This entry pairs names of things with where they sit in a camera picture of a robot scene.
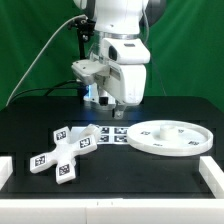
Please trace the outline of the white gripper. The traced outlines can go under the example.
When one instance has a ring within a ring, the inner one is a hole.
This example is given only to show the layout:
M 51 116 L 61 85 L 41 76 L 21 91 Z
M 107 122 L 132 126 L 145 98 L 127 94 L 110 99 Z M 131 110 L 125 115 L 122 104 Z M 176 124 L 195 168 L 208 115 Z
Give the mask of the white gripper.
M 122 119 L 126 109 L 124 104 L 139 104 L 143 98 L 146 82 L 144 64 L 118 64 L 94 53 L 90 59 L 95 83 L 120 103 L 113 109 L 113 118 Z

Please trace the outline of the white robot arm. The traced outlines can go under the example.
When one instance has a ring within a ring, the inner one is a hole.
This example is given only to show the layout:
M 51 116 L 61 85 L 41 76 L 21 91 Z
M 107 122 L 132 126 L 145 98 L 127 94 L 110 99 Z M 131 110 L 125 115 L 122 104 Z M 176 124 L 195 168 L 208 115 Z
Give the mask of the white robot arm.
M 166 0 L 74 0 L 85 12 L 97 40 L 86 59 L 72 64 L 76 77 L 90 87 L 89 105 L 113 110 L 120 119 L 143 99 L 150 52 L 140 40 L 140 26 L 153 25 L 165 11 Z

